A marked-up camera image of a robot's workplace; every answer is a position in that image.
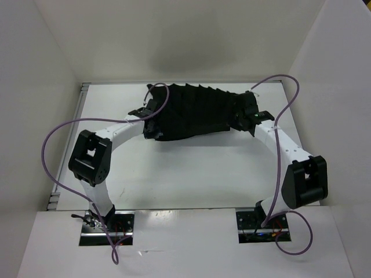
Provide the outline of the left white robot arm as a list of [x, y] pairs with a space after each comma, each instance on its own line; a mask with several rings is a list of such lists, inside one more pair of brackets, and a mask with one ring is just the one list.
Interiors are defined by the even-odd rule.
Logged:
[[68, 168], [83, 186], [89, 199], [89, 214], [102, 231], [115, 226], [115, 206], [107, 189], [112, 152], [128, 140], [143, 134], [145, 121], [164, 108], [153, 99], [145, 107], [128, 113], [122, 123], [98, 131], [83, 130], [74, 145]]

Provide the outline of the black pleated skirt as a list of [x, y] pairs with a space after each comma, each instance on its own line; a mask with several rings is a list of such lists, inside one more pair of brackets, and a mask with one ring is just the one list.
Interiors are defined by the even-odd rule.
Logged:
[[162, 105], [158, 123], [162, 135], [156, 141], [176, 141], [233, 128], [233, 106], [237, 93], [189, 84], [155, 87], [152, 99]]

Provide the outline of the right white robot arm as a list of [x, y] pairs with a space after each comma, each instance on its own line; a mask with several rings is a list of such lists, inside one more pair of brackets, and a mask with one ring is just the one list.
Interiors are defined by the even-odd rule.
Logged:
[[327, 162], [297, 145], [268, 111], [259, 111], [252, 92], [237, 96], [231, 127], [247, 131], [277, 157], [277, 181], [272, 197], [256, 203], [254, 221], [261, 228], [275, 216], [324, 200], [328, 196]]

